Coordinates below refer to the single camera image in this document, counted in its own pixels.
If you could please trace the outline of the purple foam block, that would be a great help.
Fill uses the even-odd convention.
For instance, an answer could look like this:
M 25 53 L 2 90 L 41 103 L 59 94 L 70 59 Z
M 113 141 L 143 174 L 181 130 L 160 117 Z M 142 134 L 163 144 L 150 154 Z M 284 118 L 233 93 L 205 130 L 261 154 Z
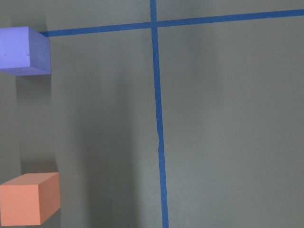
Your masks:
M 51 74 L 49 38 L 28 26 L 1 28 L 0 71 L 14 76 Z

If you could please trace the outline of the orange foam block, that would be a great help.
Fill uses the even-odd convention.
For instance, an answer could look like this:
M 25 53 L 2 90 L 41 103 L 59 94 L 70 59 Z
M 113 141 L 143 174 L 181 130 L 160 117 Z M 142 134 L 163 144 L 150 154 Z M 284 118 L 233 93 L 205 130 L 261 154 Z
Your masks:
M 58 172 L 27 173 L 0 185 L 2 226 L 42 225 L 60 208 Z

